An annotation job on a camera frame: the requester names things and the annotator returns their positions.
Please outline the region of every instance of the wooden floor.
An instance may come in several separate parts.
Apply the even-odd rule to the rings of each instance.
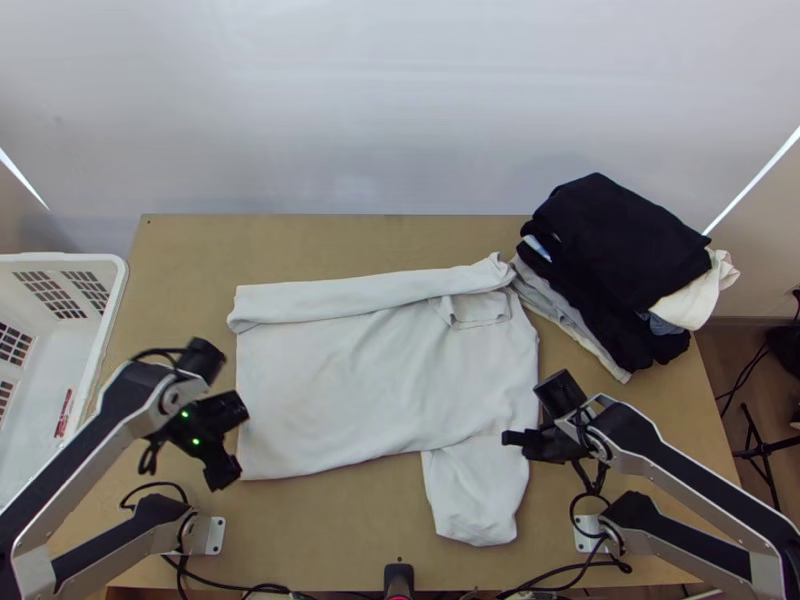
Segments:
[[[765,327],[744,325],[706,325],[697,333],[703,361],[715,395],[727,392],[739,371],[763,343]],[[772,356],[762,360],[745,387],[735,396],[734,403],[724,419],[725,430],[732,449],[741,449],[745,443],[747,426],[739,408],[746,402],[764,441],[777,441],[800,432],[789,427],[789,419],[800,400],[800,380],[789,375]],[[800,525],[800,446],[778,452],[770,459],[779,498],[784,514]],[[743,487],[771,504],[769,490],[755,470],[745,461],[737,461]],[[686,586],[690,594],[710,589],[703,584]],[[635,588],[577,588],[563,592],[568,598],[593,598],[595,600],[679,600],[686,596],[682,586]],[[230,592],[188,593],[190,600],[237,600],[240,596]],[[419,600],[457,600],[460,594],[420,594]],[[319,600],[355,600],[356,596],[327,593],[314,594]],[[371,594],[376,600],[378,594]],[[253,595],[253,600],[266,598]],[[491,593],[479,594],[482,600],[493,598]],[[722,599],[724,595],[715,596]],[[110,588],[106,600],[177,600],[173,590],[127,590]]]

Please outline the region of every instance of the white backdrop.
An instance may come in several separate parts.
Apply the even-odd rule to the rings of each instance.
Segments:
[[[86,251],[143,212],[530,213],[602,171],[702,229],[800,123],[789,0],[5,0],[0,147]]]

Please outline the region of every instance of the white t-shirt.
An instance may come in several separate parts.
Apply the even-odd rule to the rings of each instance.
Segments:
[[[505,429],[535,427],[538,336],[497,253],[474,265],[240,286],[228,325],[250,412],[245,479],[422,451],[440,535],[516,537],[528,482]]]

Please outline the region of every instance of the tabletop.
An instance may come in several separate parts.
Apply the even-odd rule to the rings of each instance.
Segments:
[[[510,259],[524,217],[496,216],[178,216],[141,220],[130,254],[130,280],[101,367],[100,381],[146,348],[182,346],[203,337],[228,356],[212,392],[235,385],[235,336],[225,317],[240,284],[353,277],[471,264],[499,250]],[[552,323],[530,315],[540,335],[539,377],[568,368],[587,394],[603,392],[652,418],[663,437],[738,485],[700,353],[638,372],[627,385]],[[54,535],[63,551],[125,518],[119,499],[152,478],[136,474],[145,443],[136,442]],[[226,446],[236,447],[236,434]],[[308,592],[377,590],[385,564],[414,565],[422,590],[497,590],[582,562],[567,509],[582,491],[569,466],[532,463],[517,513],[518,538],[475,548],[438,537],[425,497],[419,455],[385,457],[316,475],[238,481],[211,493],[202,464],[174,447],[159,457],[159,480],[184,486],[190,502],[227,518],[222,553],[192,558],[189,568],[237,585],[271,581]],[[700,517],[639,477],[610,472],[604,495],[628,489],[653,497],[672,517],[714,531]],[[599,506],[586,506],[591,511]],[[634,570],[590,569],[581,585],[658,585],[695,581],[655,557],[632,557]],[[175,573],[147,558],[114,581],[129,587],[175,585]]]

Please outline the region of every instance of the white plastic basket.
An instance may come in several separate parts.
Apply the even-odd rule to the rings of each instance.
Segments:
[[[0,507],[77,431],[127,279],[110,254],[0,254]]]

